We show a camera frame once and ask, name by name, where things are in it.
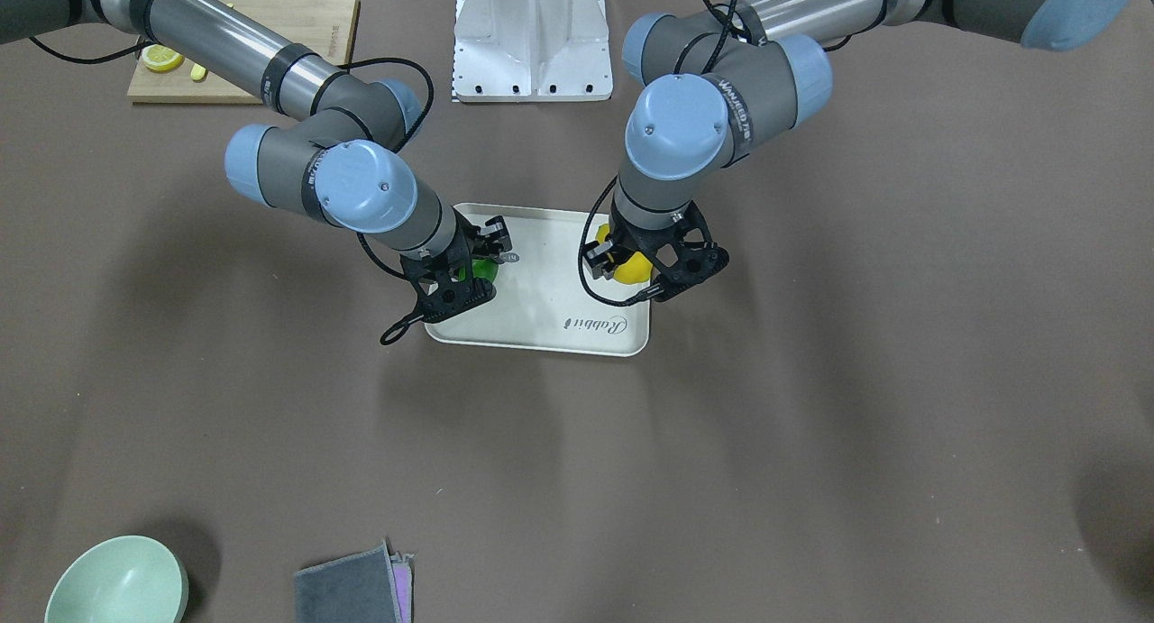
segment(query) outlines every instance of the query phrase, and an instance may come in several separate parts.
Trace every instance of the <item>white mounting bracket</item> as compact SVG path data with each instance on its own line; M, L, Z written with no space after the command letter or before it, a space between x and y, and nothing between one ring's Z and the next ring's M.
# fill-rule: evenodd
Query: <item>white mounting bracket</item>
M613 93L605 0L457 0L462 102L589 102Z

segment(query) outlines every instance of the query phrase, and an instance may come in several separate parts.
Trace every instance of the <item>logo on tray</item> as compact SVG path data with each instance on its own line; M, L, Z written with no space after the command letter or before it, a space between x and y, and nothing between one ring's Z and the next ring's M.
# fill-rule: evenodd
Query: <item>logo on tray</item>
M629 328L629 320L625 317L610 317L608 320L565 320L564 330L584 330L590 332L605 332L605 335L621 335Z

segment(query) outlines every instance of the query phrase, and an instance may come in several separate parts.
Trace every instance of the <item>tabletop surface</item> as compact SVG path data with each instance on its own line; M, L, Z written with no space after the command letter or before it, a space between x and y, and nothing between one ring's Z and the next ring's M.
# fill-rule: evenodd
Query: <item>tabletop surface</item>
M422 180L570 211L621 159L629 24L698 10L606 0L609 102L477 106L454 0L361 3L354 57L437 82ZM235 129L291 121L2 45L0 621L120 534L181 557L188 623L292 621L295 570L385 536L425 622L1141 620L1149 2L1076 52L919 23L831 59L824 111L709 179L728 269L622 360L381 347L409 287L223 174Z

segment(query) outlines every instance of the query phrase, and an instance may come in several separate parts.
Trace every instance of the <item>bowl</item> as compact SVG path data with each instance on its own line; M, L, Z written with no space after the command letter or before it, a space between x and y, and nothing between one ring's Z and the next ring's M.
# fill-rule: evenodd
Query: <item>bowl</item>
M188 575L164 545L140 535L87 550L60 577L44 623L177 623Z

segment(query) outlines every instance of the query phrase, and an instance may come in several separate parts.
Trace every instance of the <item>rectangular tray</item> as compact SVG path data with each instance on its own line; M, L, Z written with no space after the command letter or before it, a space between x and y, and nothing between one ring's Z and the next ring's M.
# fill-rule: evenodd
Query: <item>rectangular tray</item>
M649 343L649 302L609 307L585 294L577 279L577 248L585 212L457 204L473 224L504 216L511 254L500 267L496 298L447 322L425 324L444 344L531 348L584 355L630 356ZM593 219L591 233L606 224ZM589 279L607 299L628 299L639 286Z

